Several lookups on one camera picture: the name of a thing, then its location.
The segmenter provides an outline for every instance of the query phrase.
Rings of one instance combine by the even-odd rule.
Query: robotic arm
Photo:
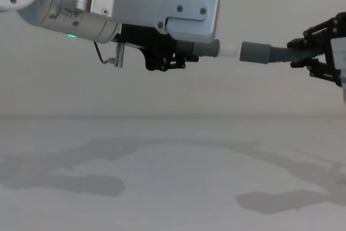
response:
[[[325,63],[318,60],[325,55]],[[343,88],[346,103],[346,12],[304,31],[287,48],[243,42],[240,60],[254,63],[290,62],[292,68],[307,67],[310,76]]]
[[[0,0],[29,24],[94,42],[100,60],[122,67],[124,46],[139,49],[148,70],[185,68],[216,57],[219,0]],[[117,43],[103,60],[98,43]]]

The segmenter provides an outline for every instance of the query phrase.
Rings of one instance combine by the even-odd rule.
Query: cable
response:
[[[102,62],[102,64],[107,64],[108,61],[104,61],[104,60],[102,59],[101,53],[100,53],[100,51],[99,51],[99,48],[98,48],[98,45],[97,45],[96,42],[94,42],[94,45],[95,45],[95,48],[96,48],[96,51],[97,51],[97,55],[98,55],[99,60]]]

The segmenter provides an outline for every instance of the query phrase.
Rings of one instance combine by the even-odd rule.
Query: white table surface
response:
[[[1,231],[345,230],[346,120],[0,120]]]

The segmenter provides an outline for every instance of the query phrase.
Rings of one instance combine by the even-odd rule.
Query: cylindrical joint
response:
[[[125,44],[117,43],[114,67],[122,68],[124,62]]]
[[[89,6],[90,6],[89,0],[76,0],[76,3],[75,3],[76,9],[83,10],[84,12],[88,12]]]

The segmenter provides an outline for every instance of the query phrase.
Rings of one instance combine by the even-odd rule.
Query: screw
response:
[[[158,27],[159,29],[162,29],[162,28],[163,28],[163,22],[158,22],[158,23],[157,23],[157,27]]]
[[[12,4],[16,4],[16,3],[17,3],[17,0],[10,0],[10,2],[11,2]]]
[[[177,6],[177,11],[180,13],[184,10],[182,5]]]
[[[201,15],[205,15],[207,13],[207,9],[201,8],[199,12],[201,13]]]
[[[107,8],[102,9],[102,14],[105,16],[109,15],[109,10]]]

